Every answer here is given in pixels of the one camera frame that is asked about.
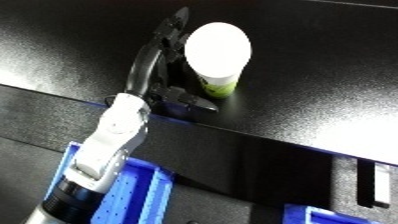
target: blue plastic container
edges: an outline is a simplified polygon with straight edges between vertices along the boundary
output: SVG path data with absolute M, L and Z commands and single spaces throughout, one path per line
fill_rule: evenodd
M 332 211 L 301 205 L 285 205 L 283 224 L 381 224 Z
M 64 153 L 46 198 L 80 145 L 72 142 Z M 92 224 L 160 224 L 173 187 L 173 173 L 142 160 L 129 158 Z

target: black surface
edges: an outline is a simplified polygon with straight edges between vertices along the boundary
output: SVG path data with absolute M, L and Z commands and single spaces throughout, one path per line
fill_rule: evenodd
M 62 154 L 4 138 L 0 138 L 0 153 L 1 223 L 19 224 L 44 197 Z M 163 223 L 259 223 L 253 219 L 280 223 L 281 211 L 177 184 Z
M 221 148 L 220 146 L 223 145 L 222 150 L 230 150 L 232 152 L 231 154 L 234 154 L 234 145 L 224 143 L 226 143 L 225 138 L 222 142 L 218 142 L 213 139 L 211 144 L 208 144 L 208 148 L 209 150 L 217 151 Z M 251 147 L 262 146 L 262 144 L 251 145 Z M 179 154 L 182 154 L 181 148 L 185 147 L 180 145 L 180 149 L 176 149 Z M 161 152 L 161 149 L 158 149 L 156 153 L 153 153 L 153 151 L 148 152 L 148 150 L 143 150 L 141 152 L 142 155 L 140 157 L 143 157 L 144 152 L 147 152 L 146 157 L 150 158 L 155 157 L 155 155 L 160 156 L 159 153 Z M 8 224 L 19 223 L 19 221 L 25 218 L 42 199 L 62 154 L 60 152 L 53 152 L 47 149 L 3 138 L 0 138 L 0 153 L 0 171 L 2 173 L 0 176 L 0 219 L 2 222 Z M 322 164 L 321 161 L 313 161 L 313 163 L 315 165 Z M 202 167 L 205 168 L 213 166 L 214 172 L 218 169 L 222 169 L 226 164 L 229 164 L 230 166 L 241 165 L 233 162 L 214 164 L 214 161 L 209 160 L 208 163 L 205 164 L 206 166 Z M 331 169 L 332 177 L 330 183 L 331 195 L 329 199 L 329 209 L 349 215 L 377 220 L 385 224 L 397 223 L 398 216 L 396 216 L 396 214 L 398 213 L 398 200 L 396 197 L 398 192 L 396 187 L 392 188 L 392 205 L 390 209 L 369 209 L 356 204 L 356 166 L 357 164 L 354 159 L 343 157 L 334 158 L 333 168 Z M 183 167 L 185 166 L 181 164 L 180 167 L 176 166 L 175 169 L 184 171 Z M 188 175 L 189 172 L 187 170 L 190 170 L 190 168 L 185 168 L 184 171 L 184 173 Z M 189 176 L 195 179 L 200 179 L 198 178 L 200 175 L 208 176 L 208 178 L 213 176 L 214 179 L 218 176 L 222 179 L 219 180 L 218 183 L 226 183 L 226 180 L 222 177 L 223 175 L 228 175 L 226 171 L 218 171 L 217 174 L 213 175 L 206 171 L 206 169 L 196 168 L 195 177 L 195 175 L 192 174 L 194 170 L 191 170 L 190 172 L 191 174 Z M 392 168 L 393 186 L 398 184 L 397 178 L 397 169 Z M 207 180 L 207 182 L 214 182 L 214 179 Z M 264 190 L 262 191 L 262 194 L 269 195 L 272 198 L 274 194 L 278 194 L 283 190 L 286 190 L 286 188 L 280 189 L 280 191 L 274 190 L 267 192 Z M 280 224 L 281 212 L 281 209 L 278 207 L 264 207 L 259 204 L 244 202 L 231 197 L 222 196 L 220 194 L 214 194 L 208 191 L 177 184 L 172 191 L 164 223 L 186 224 L 189 221 L 196 221 L 200 224 Z
M 123 90 L 139 47 L 163 18 L 187 5 L 187 31 L 230 22 L 254 49 L 235 94 L 217 102 L 220 114 L 200 113 L 196 122 L 398 163 L 360 150 L 394 143 L 384 119 L 397 119 L 396 10 L 287 0 L 0 4 L 3 84 L 99 102 Z M 347 134 L 330 136 L 340 129 Z
M 0 137 L 60 152 L 69 141 L 88 137 L 103 111 L 96 105 L 10 87 L 0 86 L 0 92 Z M 199 183 L 279 208 L 286 201 L 329 206 L 330 155 L 157 117 L 152 117 L 148 129 L 146 141 L 132 155 L 190 180 L 184 184 Z

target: dark background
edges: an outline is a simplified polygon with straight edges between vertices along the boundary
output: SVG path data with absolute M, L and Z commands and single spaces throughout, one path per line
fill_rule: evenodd
M 69 140 L 81 142 L 103 108 L 11 87 L 0 92 L 0 217 L 18 223 L 44 196 Z M 178 175 L 165 223 L 276 224 L 285 203 L 389 224 L 398 218 L 396 168 L 391 208 L 369 209 L 357 205 L 356 159 L 291 144 L 153 116 L 132 156 Z

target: green label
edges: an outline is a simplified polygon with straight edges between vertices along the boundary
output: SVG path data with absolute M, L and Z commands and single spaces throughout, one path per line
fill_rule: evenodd
M 231 93 L 235 90 L 236 84 L 238 83 L 231 82 L 227 85 L 212 85 L 207 83 L 203 78 L 200 78 L 200 81 L 205 92 L 214 98 L 225 98 L 231 95 Z

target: white cup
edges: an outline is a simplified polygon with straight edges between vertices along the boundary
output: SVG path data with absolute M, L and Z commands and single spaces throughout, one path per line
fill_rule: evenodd
M 209 23 L 193 32 L 185 44 L 188 64 L 198 74 L 205 92 L 229 96 L 251 57 L 246 34 L 228 23 Z

